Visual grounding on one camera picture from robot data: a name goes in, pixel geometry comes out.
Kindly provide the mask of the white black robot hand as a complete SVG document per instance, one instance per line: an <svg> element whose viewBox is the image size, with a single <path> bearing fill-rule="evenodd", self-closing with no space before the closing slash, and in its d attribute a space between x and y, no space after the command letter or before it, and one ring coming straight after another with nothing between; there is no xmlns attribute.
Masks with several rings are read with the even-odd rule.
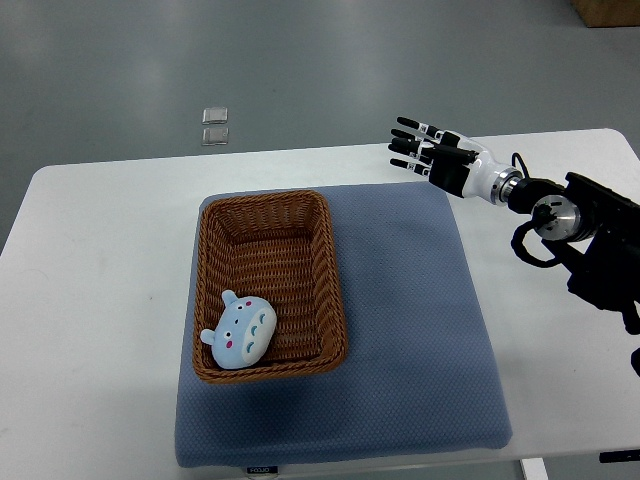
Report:
<svg viewBox="0 0 640 480"><path fill-rule="evenodd" d="M480 143L457 132L441 130L399 116L397 123L416 134L392 129L388 148L409 157L431 157L431 167L423 163L392 158L389 163L417 175L445 192L460 198L478 197L489 203L506 203L510 189L523 179L515 167L497 162Z"/></svg>

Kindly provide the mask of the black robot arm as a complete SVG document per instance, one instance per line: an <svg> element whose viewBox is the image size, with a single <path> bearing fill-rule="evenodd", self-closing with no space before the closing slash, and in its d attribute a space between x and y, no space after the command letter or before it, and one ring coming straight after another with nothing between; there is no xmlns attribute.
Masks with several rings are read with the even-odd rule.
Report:
<svg viewBox="0 0 640 480"><path fill-rule="evenodd" d="M639 332L639 206L569 172L564 185L533 177L519 153L508 164L476 140L398 117L390 163L458 198L481 198L527 216L510 246L537 268L564 266L567 289L600 310L618 312L625 330Z"/></svg>

